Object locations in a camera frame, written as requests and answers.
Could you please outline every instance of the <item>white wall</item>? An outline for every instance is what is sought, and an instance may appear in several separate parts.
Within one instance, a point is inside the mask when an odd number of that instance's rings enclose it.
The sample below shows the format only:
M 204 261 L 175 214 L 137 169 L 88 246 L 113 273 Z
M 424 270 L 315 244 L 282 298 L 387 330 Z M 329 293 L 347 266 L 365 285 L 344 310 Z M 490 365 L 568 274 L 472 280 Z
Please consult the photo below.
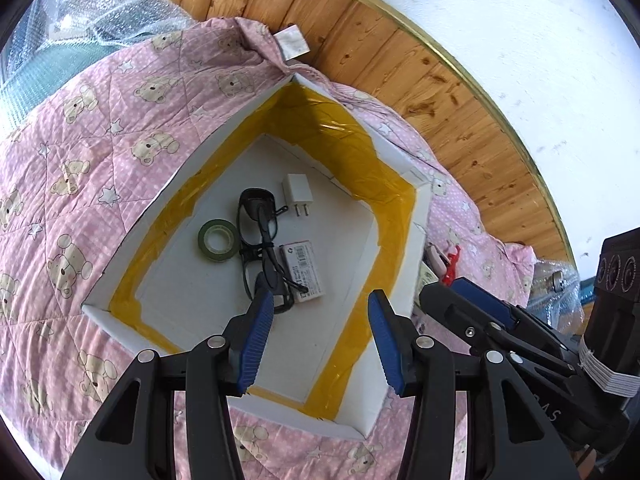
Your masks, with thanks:
M 640 49 L 608 0 L 383 0 L 498 104 L 535 160 L 578 270 L 640 225 Z

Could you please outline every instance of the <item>bubble wrap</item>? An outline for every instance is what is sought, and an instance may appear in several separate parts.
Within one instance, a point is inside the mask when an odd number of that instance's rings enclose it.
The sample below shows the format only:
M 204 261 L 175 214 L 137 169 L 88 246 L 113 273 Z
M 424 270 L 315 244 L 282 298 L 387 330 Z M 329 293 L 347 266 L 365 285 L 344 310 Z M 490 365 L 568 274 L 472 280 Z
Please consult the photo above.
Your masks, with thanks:
M 34 0 L 0 54 L 0 136 L 103 57 L 195 23 L 170 0 Z
M 554 290 L 551 277 L 562 272 L 562 290 Z M 567 335 L 573 335 L 584 320 L 580 304 L 580 276 L 567 262 L 538 260 L 533 271 L 529 310 L 539 320 Z

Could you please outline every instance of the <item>white string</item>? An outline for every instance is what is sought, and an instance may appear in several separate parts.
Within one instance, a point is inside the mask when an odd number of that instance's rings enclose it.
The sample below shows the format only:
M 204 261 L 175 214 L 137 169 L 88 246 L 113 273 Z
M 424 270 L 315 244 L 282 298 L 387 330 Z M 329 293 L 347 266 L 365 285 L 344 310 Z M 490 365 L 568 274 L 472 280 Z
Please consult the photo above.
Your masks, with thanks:
M 605 393 L 631 398 L 640 390 L 640 377 L 614 372 L 601 363 L 587 348 L 584 336 L 580 339 L 580 366 Z

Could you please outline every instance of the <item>red object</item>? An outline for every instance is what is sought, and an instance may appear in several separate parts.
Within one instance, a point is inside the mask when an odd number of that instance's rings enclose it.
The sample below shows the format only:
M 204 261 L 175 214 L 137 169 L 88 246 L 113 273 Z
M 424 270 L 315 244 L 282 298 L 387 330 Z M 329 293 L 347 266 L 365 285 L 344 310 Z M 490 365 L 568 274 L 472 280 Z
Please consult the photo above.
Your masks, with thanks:
M 453 280 L 456 279 L 456 263 L 460 259 L 460 246 L 456 245 L 456 254 L 447 254 L 447 258 L 450 261 L 450 264 L 447 266 L 447 272 L 442 277 L 442 283 L 447 286 L 451 286 Z

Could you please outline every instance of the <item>white phone charger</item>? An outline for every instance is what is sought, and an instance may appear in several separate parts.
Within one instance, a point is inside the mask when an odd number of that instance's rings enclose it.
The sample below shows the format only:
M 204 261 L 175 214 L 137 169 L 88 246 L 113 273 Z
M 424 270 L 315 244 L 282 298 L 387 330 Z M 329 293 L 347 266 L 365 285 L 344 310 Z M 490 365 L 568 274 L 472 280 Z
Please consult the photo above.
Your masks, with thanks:
M 289 207 L 296 210 L 296 215 L 300 216 L 300 211 L 309 216 L 309 205 L 314 201 L 309 187 L 309 180 L 304 173 L 289 173 L 282 182 L 284 198 Z

